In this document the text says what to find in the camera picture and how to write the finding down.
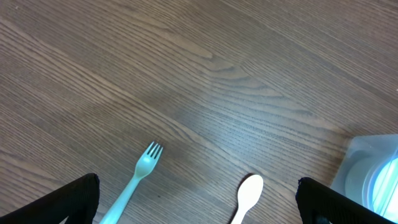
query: fork head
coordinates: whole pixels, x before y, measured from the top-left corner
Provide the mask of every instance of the fork head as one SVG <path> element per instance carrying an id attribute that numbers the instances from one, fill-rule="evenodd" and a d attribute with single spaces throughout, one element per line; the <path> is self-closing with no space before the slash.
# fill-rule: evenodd
<path id="1" fill-rule="evenodd" d="M 149 175 L 154 170 L 157 161 L 159 161 L 162 151 L 163 147 L 153 141 L 139 158 L 134 175 L 141 179 Z"/>

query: black object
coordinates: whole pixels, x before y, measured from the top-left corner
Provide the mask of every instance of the black object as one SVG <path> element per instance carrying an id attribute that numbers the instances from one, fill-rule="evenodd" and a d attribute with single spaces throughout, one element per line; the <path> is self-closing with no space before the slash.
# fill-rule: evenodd
<path id="1" fill-rule="evenodd" d="M 100 180 L 96 174 L 83 177 L 0 218 L 1 224 L 92 223 L 100 201 Z"/>
<path id="2" fill-rule="evenodd" d="M 309 177 L 298 181 L 296 201 L 303 224 L 394 224 Z"/>

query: plastic fork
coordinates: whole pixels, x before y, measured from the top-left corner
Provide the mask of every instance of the plastic fork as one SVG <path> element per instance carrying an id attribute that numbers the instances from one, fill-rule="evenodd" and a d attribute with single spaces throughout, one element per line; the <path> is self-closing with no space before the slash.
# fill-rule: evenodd
<path id="1" fill-rule="evenodd" d="M 113 203 L 112 207 L 106 212 L 99 224 L 116 224 L 138 183 L 154 170 L 163 151 L 163 147 L 160 144 L 154 144 L 155 141 L 148 146 L 147 150 L 145 150 L 141 158 L 139 158 L 132 179 L 127 184 L 122 194 Z"/>

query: wooden table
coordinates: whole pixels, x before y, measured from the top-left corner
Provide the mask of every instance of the wooden table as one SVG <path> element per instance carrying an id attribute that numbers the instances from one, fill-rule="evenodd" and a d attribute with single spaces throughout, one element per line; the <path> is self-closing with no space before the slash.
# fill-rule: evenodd
<path id="1" fill-rule="evenodd" d="M 396 133 L 393 0 L 2 0 L 0 215 L 95 172 L 96 222 L 165 145 L 120 223 L 300 223 L 357 135 Z"/>

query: plastic spoon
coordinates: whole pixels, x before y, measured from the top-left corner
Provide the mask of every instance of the plastic spoon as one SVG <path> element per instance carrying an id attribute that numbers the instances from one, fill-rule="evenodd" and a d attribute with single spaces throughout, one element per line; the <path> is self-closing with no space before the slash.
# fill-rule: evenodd
<path id="1" fill-rule="evenodd" d="M 259 201 L 263 184 L 259 175 L 251 175 L 241 184 L 238 190 L 238 211 L 231 224 L 242 223 L 246 212 Z"/>

